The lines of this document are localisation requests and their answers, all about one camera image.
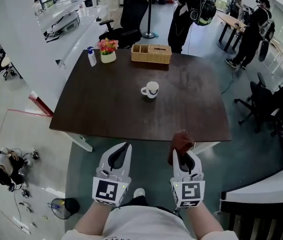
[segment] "floor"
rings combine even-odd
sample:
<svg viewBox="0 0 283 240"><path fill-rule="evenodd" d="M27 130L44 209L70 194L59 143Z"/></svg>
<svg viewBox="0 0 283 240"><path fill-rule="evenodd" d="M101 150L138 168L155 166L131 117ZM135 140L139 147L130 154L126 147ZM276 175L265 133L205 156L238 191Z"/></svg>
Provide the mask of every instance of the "floor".
<svg viewBox="0 0 283 240"><path fill-rule="evenodd" d="M151 15L151 31L155 32L158 37L142 38L139 43L167 45L173 10L171 4L154 5ZM141 31L147 30L147 19L148 12L142 20ZM224 62L225 58L232 56L216 45L223 27L217 16L208 26L198 27L193 24L182 52L206 58L211 62L220 92L230 85L234 72ZM224 39L228 39L229 36L230 32L226 33ZM273 59L274 56L269 54L265 64L270 65ZM283 169L283 154L279 145L279 137L271 137L270 125L263 125L262 132L258 134L254 133L256 125L253 118L239 126L238 121L244 118L248 111L240 104L234 104L234 98L245 99L250 95L249 83L258 81L258 72L263 74L267 87L272 91L275 90L278 83L283 80L281 70L274 75L271 74L276 65L277 62L267 69L255 58L246 71L240 70L233 75L234 83L222 95L232 141L220 143L198 155L206 180L204 202L211 212L219 210L221 191L250 184ZM71 229L92 203L92 179L103 152L125 141L101 137L87 137L86 140L94 148L92 153L85 152L77 146L71 149L66 196L77 198L81 210L79 214L66 221L66 229ZM160 205L173 210L175 204L169 183L173 170L167 163L170 143L137 140L129 142L133 148L129 175L132 183L123 203L132 198L134 189L144 188L150 205Z"/></svg>
<svg viewBox="0 0 283 240"><path fill-rule="evenodd" d="M40 155L28 169L29 198L23 198L19 190L14 200L14 194L0 185L0 240L59 240L65 232L64 221L46 204L65 198L72 141L49 129L51 118L43 116L28 100L30 92L24 80L10 76L5 81L0 74L0 149L19 148L25 154L36 148ZM29 203L33 213L19 204L19 215L15 201Z"/></svg>

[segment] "white mug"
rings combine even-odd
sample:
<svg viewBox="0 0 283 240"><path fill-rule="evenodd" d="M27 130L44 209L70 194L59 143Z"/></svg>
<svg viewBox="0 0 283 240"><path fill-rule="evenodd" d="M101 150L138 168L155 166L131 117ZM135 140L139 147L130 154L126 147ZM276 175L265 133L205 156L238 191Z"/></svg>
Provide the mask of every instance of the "white mug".
<svg viewBox="0 0 283 240"><path fill-rule="evenodd" d="M157 82L151 81L148 82L146 87L140 89L141 94L147 95L148 98L153 99L157 96L157 93L160 89L160 85Z"/></svg>
<svg viewBox="0 0 283 240"><path fill-rule="evenodd" d="M92 7L96 7L97 6L97 0L91 0L92 1Z"/></svg>

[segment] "dark wooden table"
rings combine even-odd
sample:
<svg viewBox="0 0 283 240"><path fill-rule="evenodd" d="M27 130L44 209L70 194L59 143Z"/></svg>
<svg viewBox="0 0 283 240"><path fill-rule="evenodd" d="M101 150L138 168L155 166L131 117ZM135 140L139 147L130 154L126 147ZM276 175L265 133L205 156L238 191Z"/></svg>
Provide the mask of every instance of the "dark wooden table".
<svg viewBox="0 0 283 240"><path fill-rule="evenodd" d="M104 64L98 50L91 67L80 55L59 98L50 128L88 136L171 141L186 129L196 142L231 140L228 119L210 63L173 53L170 64L131 61L131 50L116 51ZM159 84L155 99L141 94Z"/></svg>

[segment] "black pole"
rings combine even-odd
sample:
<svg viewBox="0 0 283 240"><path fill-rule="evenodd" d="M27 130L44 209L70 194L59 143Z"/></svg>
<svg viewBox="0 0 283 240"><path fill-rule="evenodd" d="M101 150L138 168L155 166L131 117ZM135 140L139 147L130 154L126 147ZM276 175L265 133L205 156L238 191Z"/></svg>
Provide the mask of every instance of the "black pole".
<svg viewBox="0 0 283 240"><path fill-rule="evenodd" d="M146 39L152 39L155 37L155 34L151 32L152 3L153 0L148 0L148 27L147 32L142 33L142 36Z"/></svg>

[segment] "wicker basket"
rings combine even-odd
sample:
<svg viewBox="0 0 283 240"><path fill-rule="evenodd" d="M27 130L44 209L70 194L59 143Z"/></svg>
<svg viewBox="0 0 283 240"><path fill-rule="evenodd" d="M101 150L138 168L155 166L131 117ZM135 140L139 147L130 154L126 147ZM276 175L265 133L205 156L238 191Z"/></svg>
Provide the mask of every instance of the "wicker basket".
<svg viewBox="0 0 283 240"><path fill-rule="evenodd" d="M167 45L133 44L131 48L131 60L133 62L169 64L171 56L172 49Z"/></svg>

